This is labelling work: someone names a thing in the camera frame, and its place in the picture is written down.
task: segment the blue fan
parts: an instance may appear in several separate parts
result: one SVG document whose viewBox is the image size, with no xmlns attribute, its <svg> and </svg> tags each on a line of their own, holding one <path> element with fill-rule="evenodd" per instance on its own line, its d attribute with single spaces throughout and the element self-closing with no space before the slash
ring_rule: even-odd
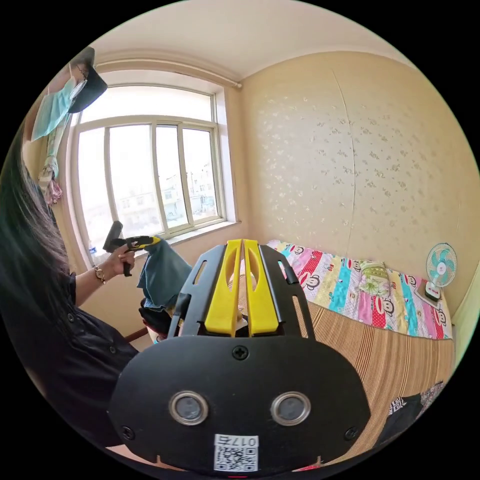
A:
<svg viewBox="0 0 480 480">
<path fill-rule="evenodd" d="M 425 295 L 438 301 L 440 289 L 446 287 L 455 277 L 457 270 L 457 255 L 448 243 L 435 245 L 426 258 L 426 273 L 430 281 L 426 283 Z"/>
</svg>

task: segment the window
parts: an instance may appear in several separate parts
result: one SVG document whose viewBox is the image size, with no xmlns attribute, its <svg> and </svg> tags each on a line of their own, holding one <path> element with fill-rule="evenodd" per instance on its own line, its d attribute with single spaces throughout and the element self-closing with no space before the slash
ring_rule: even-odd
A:
<svg viewBox="0 0 480 480">
<path fill-rule="evenodd" d="M 168 238 L 225 218 L 213 101 L 170 87 L 116 86 L 79 116 L 74 207 L 93 262 L 105 255 L 113 220 L 125 238 Z"/>
</svg>

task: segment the floral wallpaper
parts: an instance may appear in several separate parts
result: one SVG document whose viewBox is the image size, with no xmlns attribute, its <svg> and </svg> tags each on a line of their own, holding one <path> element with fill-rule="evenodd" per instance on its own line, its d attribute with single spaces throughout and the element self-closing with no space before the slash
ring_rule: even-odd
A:
<svg viewBox="0 0 480 480">
<path fill-rule="evenodd" d="M 423 277 L 430 249 L 448 242 L 453 314 L 480 259 L 480 177 L 432 84 L 388 58 L 332 52 L 243 85 L 253 235 Z"/>
</svg>

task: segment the blue face mask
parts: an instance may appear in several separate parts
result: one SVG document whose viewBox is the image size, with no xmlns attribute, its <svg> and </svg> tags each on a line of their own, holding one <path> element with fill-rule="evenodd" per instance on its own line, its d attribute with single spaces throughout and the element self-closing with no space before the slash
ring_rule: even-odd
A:
<svg viewBox="0 0 480 480">
<path fill-rule="evenodd" d="M 57 128 L 69 112 L 77 90 L 77 81 L 74 77 L 70 77 L 60 91 L 48 93 L 43 97 L 33 125 L 32 142 L 40 137 L 46 137 Z"/>
</svg>

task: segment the gold watch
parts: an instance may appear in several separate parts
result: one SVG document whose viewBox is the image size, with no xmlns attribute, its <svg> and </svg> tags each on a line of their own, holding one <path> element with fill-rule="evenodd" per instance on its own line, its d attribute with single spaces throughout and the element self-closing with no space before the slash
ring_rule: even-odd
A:
<svg viewBox="0 0 480 480">
<path fill-rule="evenodd" d="M 94 270 L 95 270 L 96 277 L 105 285 L 107 283 L 107 281 L 105 280 L 104 271 L 97 266 L 94 267 Z"/>
</svg>

